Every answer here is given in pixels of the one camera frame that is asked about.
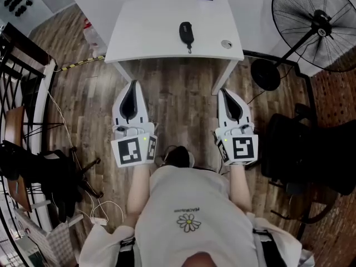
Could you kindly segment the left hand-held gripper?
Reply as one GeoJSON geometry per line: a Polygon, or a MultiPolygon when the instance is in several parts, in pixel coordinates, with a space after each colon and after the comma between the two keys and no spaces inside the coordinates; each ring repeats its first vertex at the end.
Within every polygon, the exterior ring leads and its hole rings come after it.
{"type": "Polygon", "coordinates": [[[155,125],[149,121],[147,106],[138,80],[127,84],[117,96],[112,108],[115,125],[111,141],[118,167],[152,164],[156,155],[155,125]],[[119,125],[124,120],[126,126],[119,125]]]}

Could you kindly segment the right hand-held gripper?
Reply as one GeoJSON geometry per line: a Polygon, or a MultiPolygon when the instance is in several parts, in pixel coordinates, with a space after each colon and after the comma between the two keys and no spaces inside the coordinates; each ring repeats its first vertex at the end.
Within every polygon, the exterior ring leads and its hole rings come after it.
{"type": "Polygon", "coordinates": [[[215,130],[216,146],[223,165],[248,165],[258,159],[259,138],[247,103],[236,93],[220,89],[217,95],[219,128],[215,130]]]}

